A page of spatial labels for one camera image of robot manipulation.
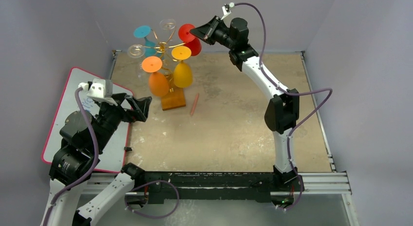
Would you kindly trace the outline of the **red plastic wine glass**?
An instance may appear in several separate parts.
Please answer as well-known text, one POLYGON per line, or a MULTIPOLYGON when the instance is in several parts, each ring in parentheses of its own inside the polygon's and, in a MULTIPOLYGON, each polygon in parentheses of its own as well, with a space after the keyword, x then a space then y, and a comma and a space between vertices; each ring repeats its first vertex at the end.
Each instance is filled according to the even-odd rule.
POLYGON ((191 50, 191 55, 197 56, 202 50, 202 45, 200 40, 190 32, 194 28, 195 26, 192 24, 183 24, 178 30, 178 37, 184 43, 184 46, 191 50))

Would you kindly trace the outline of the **orange plastic wine glass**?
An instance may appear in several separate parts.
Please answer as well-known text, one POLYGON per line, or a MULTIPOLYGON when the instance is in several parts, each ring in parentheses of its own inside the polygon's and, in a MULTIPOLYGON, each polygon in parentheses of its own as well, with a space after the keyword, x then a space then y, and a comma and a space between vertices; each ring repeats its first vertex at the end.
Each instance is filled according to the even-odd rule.
POLYGON ((142 61, 142 69, 146 73, 150 73, 148 78, 149 90, 157 97, 163 97, 169 92, 169 82, 165 75, 159 72, 162 67, 163 62, 157 56, 149 56, 142 61))

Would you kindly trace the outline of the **clear wine glass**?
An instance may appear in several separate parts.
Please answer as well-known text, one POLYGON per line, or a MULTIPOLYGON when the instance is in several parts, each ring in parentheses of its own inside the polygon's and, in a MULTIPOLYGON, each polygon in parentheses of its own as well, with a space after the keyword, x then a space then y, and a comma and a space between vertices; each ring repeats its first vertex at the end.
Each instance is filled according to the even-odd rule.
POLYGON ((160 22, 160 28, 166 31, 173 31, 176 28, 176 21, 174 19, 164 19, 160 22))
POLYGON ((127 55, 135 61, 135 71, 138 73, 142 70, 141 64, 145 59, 146 48, 140 44, 133 44, 127 50, 127 55))

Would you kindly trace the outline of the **yellow plastic wine glass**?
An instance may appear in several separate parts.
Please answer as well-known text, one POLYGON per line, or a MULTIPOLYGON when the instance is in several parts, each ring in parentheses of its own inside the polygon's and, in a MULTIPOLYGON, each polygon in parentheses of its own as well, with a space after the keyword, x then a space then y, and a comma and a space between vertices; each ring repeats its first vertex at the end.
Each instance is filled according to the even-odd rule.
POLYGON ((184 60, 191 57, 191 49, 186 46, 178 46, 173 48, 172 57, 177 60, 173 72, 174 84, 179 88, 189 87, 193 82, 191 67, 184 60))

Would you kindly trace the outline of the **blue plastic wine glass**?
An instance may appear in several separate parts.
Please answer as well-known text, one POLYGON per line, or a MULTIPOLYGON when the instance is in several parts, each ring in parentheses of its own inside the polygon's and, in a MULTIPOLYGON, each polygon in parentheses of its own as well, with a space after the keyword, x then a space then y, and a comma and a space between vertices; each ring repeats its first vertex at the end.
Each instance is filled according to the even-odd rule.
POLYGON ((145 46, 145 57, 151 57, 151 56, 159 56, 160 53, 158 53, 155 49, 155 42, 151 41, 148 39, 148 35, 152 32, 152 29, 147 26, 147 25, 142 25, 137 27, 133 35, 136 38, 143 38, 145 40, 144 46, 145 46))

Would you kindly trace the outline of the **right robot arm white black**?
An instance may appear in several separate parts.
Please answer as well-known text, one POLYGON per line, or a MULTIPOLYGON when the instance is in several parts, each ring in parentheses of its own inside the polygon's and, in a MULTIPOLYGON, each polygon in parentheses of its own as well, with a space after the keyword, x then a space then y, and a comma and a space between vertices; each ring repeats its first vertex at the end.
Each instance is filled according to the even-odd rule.
POLYGON ((189 32, 207 44, 217 42, 228 48, 232 64, 246 74, 268 99, 264 121, 273 132, 275 142, 273 183, 277 189, 286 190, 297 177, 292 152, 292 131, 299 118, 298 91, 281 84, 261 63, 259 54, 249 44, 249 29, 245 19, 234 18, 226 26, 222 19, 215 16, 207 24, 191 28, 189 32))

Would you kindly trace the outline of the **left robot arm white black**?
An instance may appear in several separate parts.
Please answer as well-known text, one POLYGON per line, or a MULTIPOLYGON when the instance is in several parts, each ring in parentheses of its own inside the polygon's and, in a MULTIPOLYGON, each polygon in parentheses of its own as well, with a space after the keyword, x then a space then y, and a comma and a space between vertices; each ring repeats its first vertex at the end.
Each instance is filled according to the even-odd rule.
POLYGON ((44 226, 94 226, 109 208, 129 190, 145 186, 143 170, 128 163, 108 187, 83 206, 78 202, 99 156, 121 122, 145 122, 152 101, 150 96, 134 98, 126 93, 112 95, 113 104, 98 102, 99 112, 86 111, 75 91, 78 111, 71 113, 60 130, 61 147, 53 156, 49 171, 50 190, 42 219, 44 226))

